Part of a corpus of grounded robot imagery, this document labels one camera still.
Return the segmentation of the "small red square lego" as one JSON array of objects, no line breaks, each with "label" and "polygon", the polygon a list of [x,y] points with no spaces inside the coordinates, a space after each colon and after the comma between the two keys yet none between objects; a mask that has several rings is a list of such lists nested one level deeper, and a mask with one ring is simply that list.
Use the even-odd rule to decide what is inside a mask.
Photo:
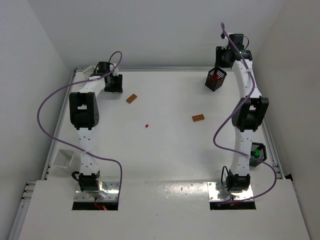
[{"label": "small red square lego", "polygon": [[219,75],[216,75],[216,74],[214,74],[213,77],[214,77],[217,81],[219,81],[219,80],[222,79]]}]

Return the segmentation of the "dark green lego brick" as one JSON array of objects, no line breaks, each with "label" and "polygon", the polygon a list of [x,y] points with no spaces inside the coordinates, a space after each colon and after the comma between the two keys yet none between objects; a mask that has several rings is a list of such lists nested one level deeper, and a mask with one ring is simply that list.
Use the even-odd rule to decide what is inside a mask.
[{"label": "dark green lego brick", "polygon": [[258,159],[260,156],[261,156],[261,153],[260,153],[260,150],[259,149],[255,149],[253,152],[252,152],[252,156],[256,159]]}]

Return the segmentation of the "red flower lego brick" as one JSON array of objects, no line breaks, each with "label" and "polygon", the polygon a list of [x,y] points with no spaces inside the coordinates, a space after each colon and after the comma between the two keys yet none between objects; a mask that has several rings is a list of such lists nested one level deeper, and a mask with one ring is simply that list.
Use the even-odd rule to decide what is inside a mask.
[{"label": "red flower lego brick", "polygon": [[217,80],[215,78],[211,78],[209,81],[211,85],[215,85],[217,83]]}]

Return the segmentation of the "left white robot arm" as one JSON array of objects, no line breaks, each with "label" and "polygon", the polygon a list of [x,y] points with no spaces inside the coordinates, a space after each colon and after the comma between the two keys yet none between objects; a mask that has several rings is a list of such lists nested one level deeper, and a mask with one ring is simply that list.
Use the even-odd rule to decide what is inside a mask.
[{"label": "left white robot arm", "polygon": [[93,156],[95,130],[100,122],[97,96],[101,92],[122,93],[123,76],[118,74],[116,63],[100,61],[88,80],[79,91],[69,94],[69,116],[82,151],[75,179],[81,191],[93,194],[100,192],[102,187],[100,168]]}]

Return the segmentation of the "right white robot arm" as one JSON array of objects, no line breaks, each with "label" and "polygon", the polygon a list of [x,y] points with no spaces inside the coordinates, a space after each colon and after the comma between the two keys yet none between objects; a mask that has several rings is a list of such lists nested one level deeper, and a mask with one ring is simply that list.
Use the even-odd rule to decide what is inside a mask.
[{"label": "right white robot arm", "polygon": [[228,39],[226,46],[216,48],[215,66],[231,68],[235,75],[240,100],[229,120],[235,130],[235,146],[230,168],[227,170],[225,188],[229,192],[248,190],[251,182],[250,155],[254,133],[265,117],[269,99],[263,97],[257,87],[253,72],[253,57],[243,44],[245,35],[242,33],[222,34]]}]

